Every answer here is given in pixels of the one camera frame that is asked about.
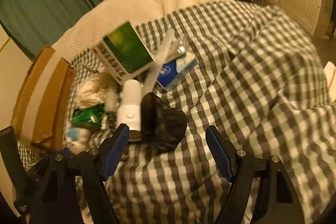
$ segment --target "bed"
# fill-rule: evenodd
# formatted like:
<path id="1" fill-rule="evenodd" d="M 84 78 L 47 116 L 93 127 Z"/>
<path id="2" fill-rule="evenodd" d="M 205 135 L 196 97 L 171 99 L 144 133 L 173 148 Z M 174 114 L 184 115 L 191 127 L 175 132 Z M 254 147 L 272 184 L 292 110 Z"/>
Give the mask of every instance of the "bed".
<path id="1" fill-rule="evenodd" d="M 172 28 L 176 38 L 186 37 L 187 50 L 199 64 L 172 91 L 154 90 L 187 115 L 187 131 L 177 149 L 159 153 L 148 144 L 131 144 L 105 185 L 121 222 L 213 223 L 229 187 L 218 176 L 205 142 L 205 129 L 213 124 L 237 149 L 262 158 L 278 155 L 305 222 L 312 223 L 336 190 L 336 105 L 330 102 L 311 37 L 276 6 L 148 0 L 150 11 L 140 5 L 143 0 L 122 1 L 129 4 L 123 6 L 127 12 L 121 13 L 117 0 L 105 0 L 54 46 L 76 69 L 65 124 L 75 109 L 76 85 L 95 75 L 100 64 L 88 47 L 125 20 L 136 25 L 151 51 Z M 90 148 L 109 136 L 104 124 L 92 135 Z M 38 160 L 21 146 L 20 151 L 25 167 Z M 79 177 L 77 187 L 86 214 Z M 256 187 L 245 223 L 251 219 Z"/>

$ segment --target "white fluffy blanket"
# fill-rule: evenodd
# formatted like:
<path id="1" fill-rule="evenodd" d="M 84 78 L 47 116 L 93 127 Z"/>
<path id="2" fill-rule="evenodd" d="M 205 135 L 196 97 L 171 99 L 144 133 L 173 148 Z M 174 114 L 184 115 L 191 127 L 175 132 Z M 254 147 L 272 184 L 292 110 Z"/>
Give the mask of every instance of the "white fluffy blanket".
<path id="1" fill-rule="evenodd" d="M 125 21 L 135 26 L 180 8 L 211 1 L 220 0 L 104 0 L 67 30 L 53 47 L 71 61 Z"/>

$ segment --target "green plastic bag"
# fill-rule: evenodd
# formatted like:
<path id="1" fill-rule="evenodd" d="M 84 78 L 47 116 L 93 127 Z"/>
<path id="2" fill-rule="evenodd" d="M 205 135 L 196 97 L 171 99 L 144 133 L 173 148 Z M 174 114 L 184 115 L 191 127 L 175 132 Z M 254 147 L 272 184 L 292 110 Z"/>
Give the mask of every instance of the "green plastic bag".
<path id="1" fill-rule="evenodd" d="M 96 105 L 85 110 L 77 108 L 73 113 L 71 124 L 79 128 L 95 128 L 101 126 L 104 114 L 104 105 Z"/>

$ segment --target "white plastic tube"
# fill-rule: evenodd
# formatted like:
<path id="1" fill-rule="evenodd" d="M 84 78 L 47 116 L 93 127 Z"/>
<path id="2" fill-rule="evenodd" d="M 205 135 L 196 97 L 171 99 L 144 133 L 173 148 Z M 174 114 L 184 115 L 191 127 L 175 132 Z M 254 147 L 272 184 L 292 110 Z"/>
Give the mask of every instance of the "white plastic tube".
<path id="1" fill-rule="evenodd" d="M 127 80 L 123 85 L 123 98 L 117 110 L 117 127 L 128 125 L 130 131 L 141 131 L 141 84 L 137 80 Z"/>
<path id="2" fill-rule="evenodd" d="M 150 68 L 149 73 L 146 77 L 145 82 L 143 83 L 142 88 L 142 98 L 147 94 L 153 91 L 154 85 L 156 83 L 156 80 L 158 79 L 160 70 L 162 66 L 164 65 L 164 62 L 167 58 L 170 44 L 173 41 L 174 38 L 174 30 L 170 29 L 166 32 L 162 42 L 161 46 L 159 48 L 159 51 L 154 59 L 155 64 Z"/>
<path id="3" fill-rule="evenodd" d="M 111 75 L 107 76 L 108 86 L 105 94 L 105 112 L 115 112 L 117 110 L 117 89 L 118 84 Z"/>

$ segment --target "black plastic bag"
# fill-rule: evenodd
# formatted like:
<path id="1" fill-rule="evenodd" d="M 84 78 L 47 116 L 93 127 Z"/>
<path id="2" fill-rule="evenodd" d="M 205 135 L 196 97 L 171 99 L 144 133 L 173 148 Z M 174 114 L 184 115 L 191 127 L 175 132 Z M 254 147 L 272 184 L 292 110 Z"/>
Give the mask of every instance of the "black plastic bag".
<path id="1" fill-rule="evenodd" d="M 141 140 L 160 152 L 170 152 L 185 136 L 187 117 L 179 108 L 172 108 L 154 93 L 141 103 Z"/>

